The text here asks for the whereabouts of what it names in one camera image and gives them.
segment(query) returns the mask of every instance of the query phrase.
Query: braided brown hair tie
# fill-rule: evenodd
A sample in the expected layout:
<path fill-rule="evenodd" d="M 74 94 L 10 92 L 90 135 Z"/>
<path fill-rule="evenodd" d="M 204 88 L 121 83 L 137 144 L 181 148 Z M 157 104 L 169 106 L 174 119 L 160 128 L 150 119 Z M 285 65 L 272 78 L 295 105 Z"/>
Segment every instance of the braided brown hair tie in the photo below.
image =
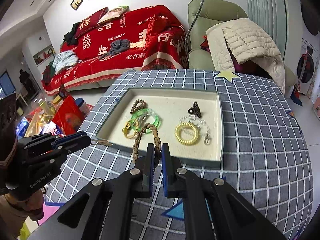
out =
<path fill-rule="evenodd" d="M 150 129 L 153 133 L 153 137 L 154 137 L 154 144 L 156 145 L 155 147 L 155 152 L 156 152 L 156 157 L 159 159 L 161 157 L 161 141 L 160 138 L 158 137 L 158 130 L 157 127 L 155 127 L 153 124 L 150 123 L 146 123 L 143 128 L 137 132 L 137 137 L 134 140 L 134 145 L 132 146 L 133 149 L 133 163 L 136 163 L 136 160 L 139 157 L 139 152 L 138 152 L 138 148 L 139 148 L 139 143 L 141 141 L 141 136 L 143 133 L 145 133 L 147 131 L 147 129 Z"/>
<path fill-rule="evenodd" d="M 147 103 L 144 100 L 138 99 L 133 103 L 130 114 L 134 114 L 135 112 L 145 108 L 147 108 Z"/>

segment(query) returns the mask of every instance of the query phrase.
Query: yellow star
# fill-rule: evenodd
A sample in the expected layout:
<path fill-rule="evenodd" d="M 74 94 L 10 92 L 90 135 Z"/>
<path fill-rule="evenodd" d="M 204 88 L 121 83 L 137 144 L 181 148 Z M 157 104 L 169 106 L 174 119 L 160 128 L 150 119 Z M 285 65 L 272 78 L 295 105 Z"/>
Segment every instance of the yellow star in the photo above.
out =
<path fill-rule="evenodd" d="M 223 77 L 226 80 L 228 80 L 231 84 L 232 84 L 234 78 L 241 78 L 238 75 L 236 75 L 236 74 L 234 74 L 233 72 L 230 72 L 230 71 L 220 71 L 214 77 Z"/>

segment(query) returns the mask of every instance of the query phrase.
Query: tray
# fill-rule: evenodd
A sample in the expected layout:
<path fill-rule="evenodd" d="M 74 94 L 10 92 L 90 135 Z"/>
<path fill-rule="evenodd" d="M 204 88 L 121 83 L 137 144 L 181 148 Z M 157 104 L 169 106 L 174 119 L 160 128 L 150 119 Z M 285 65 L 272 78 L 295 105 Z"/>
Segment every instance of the tray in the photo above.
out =
<path fill-rule="evenodd" d="M 161 119 L 158 135 L 162 143 L 168 143 L 170 154 L 191 165 L 220 165 L 223 152 L 223 120 L 221 102 L 218 92 L 203 90 L 173 89 L 173 88 L 130 88 L 117 102 L 106 120 L 98 130 L 96 137 L 108 139 L 113 147 L 132 152 L 134 139 L 127 139 L 122 129 L 130 119 L 131 108 L 135 100 L 143 99 L 148 108 L 153 109 Z M 199 137 L 196 144 L 185 146 L 180 144 L 175 136 L 175 127 L 180 118 L 188 116 L 188 109 L 197 101 L 211 130 L 209 145 L 204 144 L 204 136 Z M 153 122 L 149 117 L 146 122 Z M 139 153 L 146 154 L 148 143 L 153 143 L 153 134 L 142 135 Z"/>

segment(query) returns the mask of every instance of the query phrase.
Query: framed photo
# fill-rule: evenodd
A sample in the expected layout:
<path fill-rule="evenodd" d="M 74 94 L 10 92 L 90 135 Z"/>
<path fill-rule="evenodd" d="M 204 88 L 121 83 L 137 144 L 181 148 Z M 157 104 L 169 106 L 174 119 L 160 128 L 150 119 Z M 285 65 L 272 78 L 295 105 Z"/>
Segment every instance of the framed photo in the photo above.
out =
<path fill-rule="evenodd" d="M 80 4 L 82 4 L 82 2 L 83 0 L 73 0 L 70 5 L 76 11 L 79 8 Z"/>

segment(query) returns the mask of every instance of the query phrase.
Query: yellow lid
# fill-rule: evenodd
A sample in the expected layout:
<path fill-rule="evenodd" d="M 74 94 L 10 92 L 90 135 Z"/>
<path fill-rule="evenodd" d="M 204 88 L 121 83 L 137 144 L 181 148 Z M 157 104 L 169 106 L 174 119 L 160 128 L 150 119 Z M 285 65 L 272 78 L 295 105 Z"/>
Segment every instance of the yellow lid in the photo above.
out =
<path fill-rule="evenodd" d="M 59 103 L 60 101 L 61 101 L 61 97 L 56 96 L 56 98 L 52 101 L 52 103 L 55 105 L 55 104 Z"/>

